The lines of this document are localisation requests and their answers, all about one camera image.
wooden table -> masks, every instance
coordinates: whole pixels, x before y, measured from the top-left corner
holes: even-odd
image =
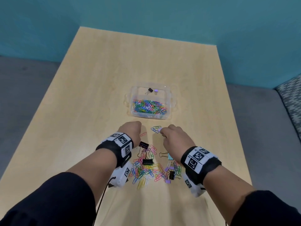
[[[176,86],[170,120],[128,115],[137,81]],[[0,217],[51,176],[92,153],[127,121],[142,122],[143,141],[165,152],[152,126],[181,126],[199,146],[251,183],[216,46],[80,27],[0,181]],[[166,158],[155,159],[167,165]],[[206,193],[183,180],[150,181],[106,192],[96,225],[224,225]]]

person's left hand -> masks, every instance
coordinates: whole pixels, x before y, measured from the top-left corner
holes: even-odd
[[[141,141],[141,125],[140,121],[126,122],[124,125],[120,126],[118,132],[126,133],[132,139],[135,148]]]

black sleeve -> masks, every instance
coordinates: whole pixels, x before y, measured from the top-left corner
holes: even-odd
[[[0,226],[92,225],[95,217],[91,188],[80,176],[64,172],[11,208]]]
[[[255,191],[234,215],[231,226],[256,225],[301,225],[301,215],[297,209],[281,201],[270,191]]]

transparent plastic container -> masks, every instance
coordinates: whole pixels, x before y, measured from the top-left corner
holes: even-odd
[[[149,92],[148,94],[146,94],[149,88],[151,88],[153,92]],[[150,119],[165,120],[170,118],[172,108],[174,108],[176,104],[175,97],[171,93],[170,87],[159,83],[138,82],[136,86],[133,86],[131,88],[130,94],[128,95],[127,98],[128,98],[130,113],[132,116],[150,118]],[[139,100],[151,100],[154,102],[160,102],[162,106],[166,108],[166,113],[151,114],[146,112],[137,112],[135,110],[135,101],[139,101]]]

qr code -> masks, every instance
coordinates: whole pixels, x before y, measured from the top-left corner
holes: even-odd
[[[118,136],[120,136],[120,134],[118,134],[118,133],[114,133],[113,135],[111,135],[110,137],[118,137]]]
[[[124,136],[119,137],[118,140],[119,140],[121,143],[126,143],[126,142],[127,142],[127,139],[126,139]]]
[[[130,145],[127,145],[125,150],[126,150],[126,155],[127,155],[131,151]]]
[[[197,161],[195,161],[193,158],[190,158],[188,166],[190,166],[192,169],[195,169],[197,167]]]
[[[199,150],[200,152],[202,152],[202,153],[204,153],[205,155],[207,155],[208,153],[210,153],[210,152],[208,152],[207,150],[205,150],[205,149],[201,149],[201,150]]]
[[[201,161],[201,159],[204,158],[205,156],[200,152],[196,152],[192,157],[194,157],[198,161]]]
[[[127,168],[126,171],[125,171],[125,173],[124,173],[124,176],[128,177],[129,173],[130,173],[130,170]]]
[[[190,189],[192,187],[192,185],[190,184],[190,182],[188,181],[188,179],[185,180],[186,185],[188,186],[188,188]]]

